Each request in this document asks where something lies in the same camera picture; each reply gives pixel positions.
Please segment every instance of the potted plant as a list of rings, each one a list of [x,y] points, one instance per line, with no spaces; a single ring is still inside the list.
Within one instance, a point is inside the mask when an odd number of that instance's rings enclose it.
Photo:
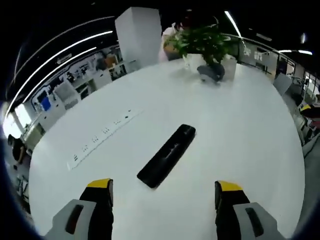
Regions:
[[[188,61],[191,71],[197,72],[200,65],[217,68],[234,43],[213,24],[179,31],[170,36],[164,46],[169,44]]]

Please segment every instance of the fluorescent light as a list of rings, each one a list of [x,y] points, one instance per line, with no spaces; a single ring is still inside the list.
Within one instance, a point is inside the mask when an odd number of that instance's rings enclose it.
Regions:
[[[241,34],[240,34],[240,31],[239,31],[239,29],[238,29],[238,27],[237,27],[234,19],[233,19],[232,16],[230,15],[230,13],[229,13],[228,11],[224,11],[224,13],[225,13],[225,15],[228,17],[228,19],[230,20],[230,22],[232,23],[232,25],[233,25],[235,31],[237,32],[238,36],[239,36],[240,38],[242,38],[242,36],[241,36]]]
[[[17,93],[15,94],[15,96],[13,97],[9,107],[8,107],[8,110],[7,112],[5,113],[5,116],[4,118],[6,118],[8,116],[8,113],[9,113],[9,110],[11,109],[12,105],[14,104],[15,100],[17,99],[18,95],[21,93],[22,89],[27,85],[27,83],[30,81],[30,79],[37,73],[39,72],[40,69],[42,69],[48,62],[50,62],[52,59],[54,59],[56,56],[58,56],[59,54],[67,51],[68,49],[80,44],[80,43],[83,43],[85,41],[88,41],[90,39],[93,39],[93,38],[96,38],[96,37],[99,37],[99,36],[102,36],[102,35],[106,35],[106,34],[111,34],[113,31],[104,31],[104,32],[101,32],[101,33],[98,33],[96,35],[92,35],[92,36],[89,36],[89,37],[86,37],[80,41],[77,41],[73,44],[71,44],[70,46],[67,46],[66,48],[62,49],[61,51],[57,52],[55,55],[53,55],[52,57],[50,57],[48,60],[46,60],[43,64],[41,64],[24,82],[24,84],[20,87],[20,89],[17,91]]]
[[[292,50],[279,50],[278,52],[279,53],[291,53]]]
[[[299,53],[301,54],[308,54],[308,55],[312,55],[312,52],[310,51],[306,51],[306,50],[298,50]]]
[[[80,57],[81,55],[83,54],[86,54],[87,52],[90,52],[94,49],[96,49],[97,47],[93,47],[93,48],[90,48],[86,51],[83,51],[73,57],[71,57],[70,59],[68,59],[67,61],[63,62],[61,65],[57,66],[55,69],[53,69],[51,72],[49,72],[40,82],[38,82],[38,84],[29,92],[29,94],[25,97],[25,99],[23,100],[23,103],[25,103],[27,101],[27,99],[31,96],[31,94],[39,87],[39,85],[44,81],[46,80],[51,74],[53,74],[55,71],[57,71],[58,69],[60,69],[61,67],[63,67],[64,65],[66,65],[67,63],[69,63],[70,61],[72,61],[73,59],[76,59],[78,57]]]

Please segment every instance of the ceiling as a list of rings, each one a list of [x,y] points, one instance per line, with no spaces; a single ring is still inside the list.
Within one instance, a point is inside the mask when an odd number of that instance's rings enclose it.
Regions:
[[[6,16],[6,19],[3,20],[6,22],[2,29],[2,34],[6,36],[5,43],[3,43],[6,51],[3,50],[5,61],[2,67],[5,71],[2,74],[4,80],[1,81],[1,89],[7,89],[7,91],[1,100],[10,101],[26,79],[42,63],[61,49],[79,40],[105,31],[113,31],[112,34],[106,34],[81,43],[66,51],[65,54],[63,53],[62,56],[68,53],[72,53],[74,56],[92,47],[102,49],[116,44],[117,34],[114,21],[128,7],[130,7],[129,4],[122,4],[121,7],[110,6],[105,0],[87,1],[79,3],[76,7],[67,4],[46,3],[45,5],[39,5],[30,2],[19,3],[19,6],[13,4],[9,6],[6,11],[14,14],[8,14],[9,17]],[[137,7],[159,9],[163,29],[170,26],[175,21],[177,12],[182,10],[181,7],[168,7],[160,4],[145,4]],[[17,14],[17,8],[22,10],[21,13]],[[318,73],[320,76],[320,70],[318,69],[320,50],[316,43],[318,34],[317,27],[315,27],[315,23],[318,22],[316,12],[308,11],[306,16],[306,13],[298,8],[279,9],[267,4],[265,6],[251,5],[250,7],[228,4],[219,8],[214,7],[214,10],[212,10],[212,7],[192,8],[192,10],[199,13],[200,19],[215,15],[219,19],[220,28],[224,32],[236,35],[236,31],[224,14],[224,10],[229,10],[243,37],[257,40],[278,50],[312,51],[312,56],[300,53],[286,54],[312,73]],[[26,63],[50,39],[74,26],[99,18],[104,19],[80,26],[58,37]],[[256,33],[271,38],[272,41],[259,38]],[[301,44],[300,38],[303,33],[306,34],[307,41]],[[45,75],[51,72],[57,66],[56,61],[56,58],[53,59],[34,75],[21,91],[20,96],[27,95]],[[19,70],[23,64],[25,66],[17,75],[15,81],[12,82],[15,66]]]

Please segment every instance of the person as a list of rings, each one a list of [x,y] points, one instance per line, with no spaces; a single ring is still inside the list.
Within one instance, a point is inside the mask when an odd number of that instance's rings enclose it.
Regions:
[[[184,29],[187,29],[190,27],[190,14],[187,12],[183,17],[178,17],[178,20],[174,22],[171,27],[168,27],[166,30],[163,31],[162,37],[161,37],[161,44],[160,44],[160,50],[158,59],[159,62],[167,62],[175,59],[181,58],[178,54],[178,51],[174,48],[172,44],[169,44],[167,46],[165,45],[166,40],[173,36],[178,31],[182,31]]]
[[[17,161],[13,166],[14,170],[29,179],[31,156],[27,153],[26,145],[20,138],[15,138],[11,134],[8,136],[8,145],[12,147],[13,158]]]

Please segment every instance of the round table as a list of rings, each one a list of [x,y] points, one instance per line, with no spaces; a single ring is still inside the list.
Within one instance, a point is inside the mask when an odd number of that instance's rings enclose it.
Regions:
[[[128,109],[143,111],[76,168],[79,146]],[[157,189],[137,173],[181,125],[196,128],[192,143]],[[268,77],[237,64],[234,80],[203,82],[182,60],[123,76],[70,109],[34,149],[29,201],[45,235],[53,216],[79,199],[93,180],[111,178],[114,240],[216,239],[217,180],[242,186],[290,237],[305,189],[302,148],[294,121]]]

